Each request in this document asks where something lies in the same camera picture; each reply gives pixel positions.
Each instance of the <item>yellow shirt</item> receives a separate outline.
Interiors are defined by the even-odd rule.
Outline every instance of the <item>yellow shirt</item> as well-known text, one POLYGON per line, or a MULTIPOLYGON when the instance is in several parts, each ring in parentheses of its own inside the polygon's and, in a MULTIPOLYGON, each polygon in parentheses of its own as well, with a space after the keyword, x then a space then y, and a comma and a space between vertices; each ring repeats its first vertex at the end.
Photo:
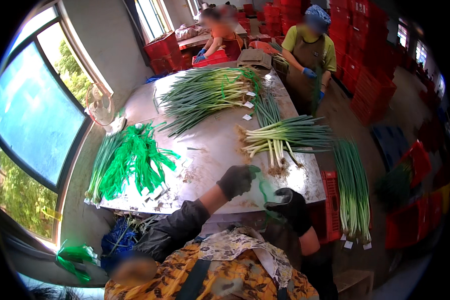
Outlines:
MULTIPOLYGON (((306 43, 314 43, 318 40, 318 37, 312 37, 308 34, 306 25, 299 25, 300 32, 302 33, 302 38, 306 43)), ((323 47, 323 65, 325 66, 325 70, 329 70, 330 72, 337 71, 337 57, 335 56, 335 45, 333 40, 326 34, 325 36, 325 45, 323 47)), ((288 29, 286 33, 285 39, 283 40, 282 47, 292 52, 295 46, 295 41, 297 40, 297 27, 292 26, 288 29)))

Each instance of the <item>worker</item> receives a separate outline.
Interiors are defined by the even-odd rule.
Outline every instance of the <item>worker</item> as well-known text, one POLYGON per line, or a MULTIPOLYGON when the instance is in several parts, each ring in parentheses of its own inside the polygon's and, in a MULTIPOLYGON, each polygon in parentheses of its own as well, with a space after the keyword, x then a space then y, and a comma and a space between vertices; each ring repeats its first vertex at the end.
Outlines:
POLYGON ((199 21, 202 27, 211 29, 211 37, 203 49, 198 52, 194 63, 207 59, 220 47, 225 50, 230 61, 236 61, 242 52, 243 40, 235 33, 235 28, 222 19, 219 11, 211 8, 207 8, 201 13, 199 21))
POLYGON ((330 23, 330 16, 314 4, 305 11, 304 23, 290 27, 282 42, 282 55, 290 64, 285 85, 300 115, 311 114, 314 95, 318 101, 324 98, 332 72, 337 71, 334 42, 325 34, 330 23), (317 76, 321 76, 319 93, 317 76))
POLYGON ((230 167, 204 195, 153 224, 132 250, 111 257, 105 300, 337 299, 331 262, 317 255, 320 244, 305 200, 292 189, 277 190, 282 202, 265 208, 285 217, 297 233, 308 274, 295 270, 283 250, 250 227, 196 238, 210 215, 250 190, 259 171, 253 165, 230 167))

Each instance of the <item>strap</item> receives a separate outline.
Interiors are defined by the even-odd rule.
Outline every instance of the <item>strap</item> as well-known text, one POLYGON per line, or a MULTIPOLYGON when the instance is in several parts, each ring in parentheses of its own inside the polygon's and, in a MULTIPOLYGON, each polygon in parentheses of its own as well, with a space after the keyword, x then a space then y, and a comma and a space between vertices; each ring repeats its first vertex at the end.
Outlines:
POLYGON ((204 278, 207 275, 211 262, 212 261, 204 261, 203 259, 197 260, 190 273, 188 273, 188 277, 185 279, 175 300, 197 299, 199 296, 198 291, 202 287, 202 283, 204 282, 204 278))

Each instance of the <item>black glove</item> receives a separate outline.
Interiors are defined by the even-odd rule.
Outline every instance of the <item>black glove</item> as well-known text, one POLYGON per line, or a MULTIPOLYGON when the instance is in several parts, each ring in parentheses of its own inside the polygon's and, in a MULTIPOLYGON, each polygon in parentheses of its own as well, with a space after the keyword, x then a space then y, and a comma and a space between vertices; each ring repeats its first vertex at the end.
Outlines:
POLYGON ((283 196, 282 202, 266 202, 264 205, 265 209, 281 214, 292 225, 297 235, 301 237, 312 227, 305 199, 290 188, 277 189, 275 195, 283 196))
POLYGON ((256 165, 233 165, 228 168, 222 179, 217 181, 228 201, 232 198, 250 191, 252 180, 257 178, 255 173, 260 172, 256 165))

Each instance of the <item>orange shirt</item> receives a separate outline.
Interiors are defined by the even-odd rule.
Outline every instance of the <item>orange shirt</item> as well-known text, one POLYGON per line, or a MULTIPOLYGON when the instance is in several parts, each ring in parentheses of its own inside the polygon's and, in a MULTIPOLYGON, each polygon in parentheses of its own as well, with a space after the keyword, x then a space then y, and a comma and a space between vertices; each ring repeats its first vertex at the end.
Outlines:
POLYGON ((227 24, 218 24, 211 28, 212 38, 222 38, 225 41, 237 40, 240 48, 243 47, 242 38, 233 31, 227 24))

